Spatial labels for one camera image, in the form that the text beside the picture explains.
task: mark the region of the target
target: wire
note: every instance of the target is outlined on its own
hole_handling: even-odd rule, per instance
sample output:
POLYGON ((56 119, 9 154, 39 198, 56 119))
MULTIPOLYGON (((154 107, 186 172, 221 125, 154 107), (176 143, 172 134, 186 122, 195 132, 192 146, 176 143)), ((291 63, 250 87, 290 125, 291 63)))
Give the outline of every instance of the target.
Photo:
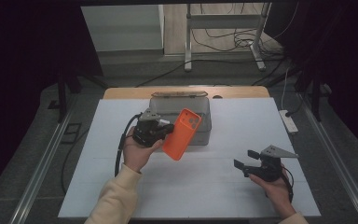
POLYGON ((287 173, 289 173, 289 175, 291 176, 292 179, 292 184, 291 187, 293 188, 293 186, 295 185, 295 179, 293 178, 292 172, 290 172, 286 167, 282 167, 285 171, 287 171, 287 173))
POLYGON ((178 65, 177 67, 173 68, 172 70, 162 74, 162 75, 159 75, 159 76, 156 76, 156 77, 153 77, 145 82, 142 82, 138 85, 135 86, 135 88, 138 88, 138 87, 141 87, 149 82, 152 82, 156 79, 159 79, 161 77, 165 77, 167 76, 168 74, 174 72, 175 70, 177 70, 178 68, 182 67, 183 65, 187 64, 187 63, 193 63, 193 62, 210 62, 210 63, 237 63, 237 64, 245 64, 245 63, 256 63, 256 62, 259 62, 258 60, 254 60, 254 61, 249 61, 249 62, 230 62, 230 61, 219 61, 219 60, 199 60, 199 59, 196 59, 196 60, 190 60, 188 62, 185 62, 185 63, 181 63, 180 65, 178 65))
POLYGON ((255 8, 255 3, 252 3, 252 7, 254 8, 256 14, 260 14, 260 13, 257 11, 257 9, 255 8))
POLYGON ((199 45, 201 45, 201 46, 203 46, 203 47, 209 48, 209 49, 214 49, 214 50, 217 50, 217 51, 228 52, 228 51, 232 51, 232 50, 238 48, 238 46, 235 45, 234 48, 231 48, 231 49, 217 49, 217 48, 214 48, 214 47, 212 47, 212 46, 210 46, 210 45, 206 45, 206 44, 200 43, 200 42, 197 40, 197 38, 194 36, 193 29, 191 29, 191 34, 193 35, 193 39, 194 39, 194 41, 195 41, 197 44, 199 44, 199 45))
POLYGON ((126 129, 124 130, 124 133, 121 135, 120 142, 118 143, 118 149, 117 149, 117 155, 116 155, 116 163, 115 163, 115 176, 118 175, 118 169, 120 167, 120 159, 121 159, 121 153, 124 149, 124 142, 126 141, 127 137, 127 131, 130 128, 130 125, 135 119, 138 119, 142 116, 142 113, 134 115, 130 121, 127 123, 126 129))
POLYGON ((69 148, 68 152, 66 153, 65 159, 63 161, 62 164, 62 168, 61 168, 61 188, 64 194, 66 194, 66 188, 63 184, 63 171, 65 170, 65 164, 68 161, 69 158, 69 154, 71 154, 72 150, 74 149, 76 143, 78 143, 78 141, 80 141, 80 139, 83 138, 83 136, 90 130, 90 128, 88 128, 86 131, 84 131, 76 140, 75 142, 72 144, 71 148, 69 148))
POLYGON ((299 2, 297 2, 297 4, 296 4, 296 9, 295 9, 295 12, 293 13, 293 17, 292 17, 292 19, 289 21, 289 23, 287 24, 286 28, 284 28, 284 30, 283 30, 280 34, 275 35, 275 36, 272 37, 270 40, 275 39, 276 37, 278 37, 278 36, 284 34, 284 32, 286 32, 286 30, 290 27, 290 25, 291 25, 292 22, 293 22, 293 19, 294 19, 295 16, 296 16, 297 9, 298 9, 298 4, 299 4, 299 2))
POLYGON ((277 64, 277 66, 276 66, 268 75, 266 75, 265 77, 262 77, 262 78, 258 79, 256 82, 254 82, 254 83, 252 84, 252 86, 255 86, 255 84, 257 84, 258 82, 261 82, 262 80, 264 80, 264 79, 266 79, 266 78, 268 78, 268 77, 271 77, 272 74, 281 66, 281 64, 283 63, 283 61, 284 61, 285 59, 286 59, 286 56, 284 56, 284 57, 280 60, 280 62, 277 64))
MULTIPOLYGON (((229 14, 232 11, 233 8, 234 8, 234 3, 231 4, 231 10, 227 14, 229 14)), ((201 14, 203 14, 204 10, 203 10, 202 4, 200 4, 200 10, 201 10, 201 14)), ((231 33, 231 34, 227 34, 227 35, 209 35, 208 30, 207 29, 204 29, 204 30, 205 30, 206 35, 208 37, 212 37, 212 38, 218 38, 218 37, 223 37, 223 36, 228 36, 228 35, 233 35, 234 34, 234 33, 231 33)))
POLYGON ((304 90, 304 92, 303 92, 303 97, 301 98, 301 102, 300 102, 300 104, 298 105, 298 107, 297 107, 297 109, 296 110, 294 110, 294 111, 289 111, 289 112, 287 112, 286 113, 286 117, 290 117, 290 116, 292 116, 292 115, 294 115, 295 113, 297 113, 299 110, 300 110, 300 108, 301 108, 301 106, 303 105, 303 103, 304 103, 304 98, 305 98, 305 95, 307 94, 307 90, 304 90))
POLYGON ((284 85, 283 85, 283 93, 282 93, 282 99, 281 99, 281 109, 283 110, 283 97, 284 97, 284 92, 286 91, 286 84, 287 84, 287 72, 289 71, 290 67, 287 67, 286 69, 286 74, 284 76, 284 85))

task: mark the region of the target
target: cable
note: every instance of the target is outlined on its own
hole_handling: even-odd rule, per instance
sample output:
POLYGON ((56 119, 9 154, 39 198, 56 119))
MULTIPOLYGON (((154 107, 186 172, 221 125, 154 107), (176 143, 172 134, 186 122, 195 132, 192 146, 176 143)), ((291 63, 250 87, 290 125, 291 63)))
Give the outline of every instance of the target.
POLYGON ((78 141, 80 141, 80 139, 83 138, 83 136, 90 130, 90 128, 88 128, 86 131, 84 131, 76 140, 75 142, 72 144, 71 148, 69 148, 68 152, 66 153, 66 156, 65 156, 65 159, 63 161, 63 164, 62 164, 62 168, 61 168, 61 188, 62 188, 62 191, 64 194, 66 194, 66 188, 63 184, 63 171, 65 169, 65 164, 66 162, 68 161, 68 158, 69 158, 69 154, 71 154, 72 150, 74 149, 76 143, 78 141))
POLYGON ((140 118, 141 115, 142 115, 142 113, 137 114, 137 115, 134 115, 134 116, 130 119, 130 121, 127 123, 126 129, 124 130, 124 133, 121 135, 120 143, 118 143, 118 150, 117 150, 117 155, 116 155, 115 176, 117 176, 117 174, 118 174, 118 169, 120 168, 121 152, 122 152, 123 149, 124 149, 124 143, 125 143, 126 138, 127 138, 127 137, 126 137, 127 131, 128 131, 128 129, 130 128, 130 125, 132 124, 132 122, 133 122, 135 119, 140 118))
POLYGON ((281 110, 283 110, 283 97, 284 97, 284 92, 286 91, 287 72, 289 71, 289 68, 290 68, 290 67, 287 67, 287 69, 286 69, 286 75, 284 76, 283 93, 282 93, 282 99, 281 99, 281 110))
POLYGON ((196 39, 196 37, 194 36, 193 29, 191 29, 191 34, 193 35, 193 39, 194 39, 194 41, 195 41, 197 44, 199 44, 199 45, 201 45, 201 46, 203 46, 203 47, 209 48, 209 49, 214 49, 214 50, 217 50, 217 51, 228 52, 228 51, 232 51, 232 50, 238 48, 238 46, 235 46, 235 47, 232 48, 232 49, 217 49, 217 48, 214 48, 214 47, 212 47, 212 46, 209 46, 209 45, 200 43, 200 42, 196 39))
POLYGON ((260 42, 259 42, 259 51, 260 51, 260 54, 263 54, 263 55, 270 54, 271 56, 284 54, 283 49, 275 49, 275 50, 267 49, 266 46, 264 46, 264 41, 262 38, 260 38, 260 42))
POLYGON ((286 177, 286 175, 284 175, 283 173, 281 173, 281 179, 283 180, 284 184, 286 185, 287 187, 287 190, 289 191, 289 201, 290 203, 292 202, 293 200, 293 196, 294 196, 294 193, 293 193, 293 186, 295 185, 295 180, 293 179, 293 175, 292 173, 286 169, 285 167, 282 167, 284 170, 286 170, 290 176, 292 177, 292 184, 290 184, 288 178, 286 177))
MULTIPOLYGON (((234 3, 231 4, 231 10, 227 13, 229 14, 232 9, 234 8, 234 3)), ((201 10, 201 14, 204 13, 204 10, 203 10, 203 7, 202 7, 202 4, 200 4, 200 10, 201 10)), ((231 33, 231 34, 227 34, 227 35, 209 35, 208 33, 208 30, 207 29, 204 29, 205 30, 205 33, 208 37, 212 37, 212 38, 218 38, 218 37, 224 37, 224 36, 228 36, 228 35, 233 35, 234 33, 231 33)))
POLYGON ((295 9, 295 12, 293 13, 293 17, 292 17, 292 19, 289 21, 289 23, 287 24, 286 28, 284 28, 284 30, 283 30, 280 34, 275 35, 275 36, 272 37, 270 40, 275 39, 276 37, 278 37, 278 36, 284 34, 284 32, 286 32, 286 30, 290 27, 290 25, 291 25, 292 22, 293 22, 293 19, 294 19, 295 16, 296 16, 297 9, 298 9, 298 4, 299 4, 299 2, 297 2, 297 4, 296 4, 296 9, 295 9))
POLYGON ((136 86, 135 86, 135 88, 141 87, 141 86, 143 86, 144 84, 147 84, 147 83, 149 83, 149 82, 152 82, 152 81, 154 81, 154 80, 156 80, 156 79, 159 79, 159 78, 161 78, 161 77, 165 77, 165 76, 167 76, 168 74, 170 74, 170 73, 174 72, 175 70, 177 70, 178 68, 180 68, 180 67, 184 66, 185 64, 187 64, 187 63, 193 63, 193 62, 210 62, 210 63, 237 63, 237 64, 245 64, 245 63, 257 63, 257 62, 258 62, 258 60, 249 61, 249 62, 230 62, 230 61, 219 61, 219 60, 201 60, 201 59, 190 60, 190 61, 188 61, 188 62, 181 63, 181 64, 180 64, 180 65, 178 65, 177 67, 173 68, 172 70, 170 70, 170 71, 168 71, 168 72, 166 72, 166 73, 164 73, 164 74, 162 74, 162 75, 159 75, 159 76, 153 77, 153 78, 151 78, 151 79, 149 79, 149 80, 147 80, 147 81, 145 81, 145 82, 142 82, 142 83, 140 83, 140 84, 136 85, 136 86))
POLYGON ((277 64, 277 66, 268 74, 266 75, 265 77, 262 77, 260 79, 258 79, 256 82, 254 82, 252 84, 252 86, 255 86, 255 84, 257 84, 258 82, 261 82, 262 80, 268 78, 268 77, 271 77, 272 74, 281 66, 281 64, 283 63, 283 61, 286 59, 286 56, 284 55, 283 58, 280 60, 280 62, 277 64))
MULTIPOLYGON (((245 7, 245 3, 242 4, 242 8, 241 8, 240 14, 242 14, 244 7, 245 7)), ((236 46, 236 47, 237 47, 238 45, 241 45, 241 42, 242 42, 241 39, 237 41, 237 37, 238 37, 238 36, 237 36, 237 28, 236 28, 236 29, 234 30, 234 46, 236 46)))
POLYGON ((297 109, 294 110, 294 111, 288 111, 288 112, 285 114, 285 116, 286 116, 287 118, 289 118, 290 116, 294 115, 295 113, 297 113, 297 112, 300 110, 301 106, 302 106, 303 103, 304 103, 304 98, 305 98, 306 93, 307 93, 307 90, 304 90, 304 92, 303 92, 303 97, 301 98, 301 102, 300 102, 300 104, 298 105, 297 109))
POLYGON ((252 3, 252 7, 254 8, 254 10, 255 10, 255 14, 260 14, 258 11, 257 11, 257 9, 255 8, 255 3, 252 3))

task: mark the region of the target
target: wrist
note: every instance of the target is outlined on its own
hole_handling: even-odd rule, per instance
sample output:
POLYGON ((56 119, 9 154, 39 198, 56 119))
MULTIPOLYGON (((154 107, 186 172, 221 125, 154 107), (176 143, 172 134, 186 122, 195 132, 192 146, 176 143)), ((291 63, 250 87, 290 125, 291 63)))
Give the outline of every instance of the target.
POLYGON ((290 203, 275 204, 274 207, 282 219, 286 219, 296 213, 295 208, 290 203))
POLYGON ((130 164, 130 163, 126 163, 126 162, 123 162, 123 164, 126 165, 131 170, 133 170, 133 172, 136 172, 138 174, 141 173, 141 168, 139 168, 139 166, 136 166, 136 165, 133 165, 133 164, 130 164))

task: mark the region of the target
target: human hand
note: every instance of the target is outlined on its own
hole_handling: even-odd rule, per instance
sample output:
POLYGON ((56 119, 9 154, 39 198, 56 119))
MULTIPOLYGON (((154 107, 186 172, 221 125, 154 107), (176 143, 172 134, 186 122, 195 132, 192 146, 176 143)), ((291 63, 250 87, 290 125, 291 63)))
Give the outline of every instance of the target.
POLYGON ((149 161, 150 155, 162 146, 162 140, 158 140, 152 147, 144 147, 133 140, 134 127, 130 128, 124 142, 124 164, 137 173, 141 173, 141 169, 149 161))
MULTIPOLYGON (((283 166, 282 171, 287 178, 287 174, 283 169, 283 166)), ((266 182, 256 175, 249 175, 249 178, 264 189, 281 218, 285 219, 296 213, 295 208, 289 201, 289 191, 287 190, 286 184, 281 177, 273 182, 266 182)))

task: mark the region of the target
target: orange cover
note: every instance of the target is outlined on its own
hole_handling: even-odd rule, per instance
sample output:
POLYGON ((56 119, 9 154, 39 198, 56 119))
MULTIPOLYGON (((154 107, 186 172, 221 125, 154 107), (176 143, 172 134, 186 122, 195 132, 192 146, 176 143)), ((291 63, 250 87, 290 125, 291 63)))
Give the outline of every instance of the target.
POLYGON ((201 117, 185 108, 174 123, 173 133, 168 134, 162 150, 173 160, 179 161, 201 124, 201 117))

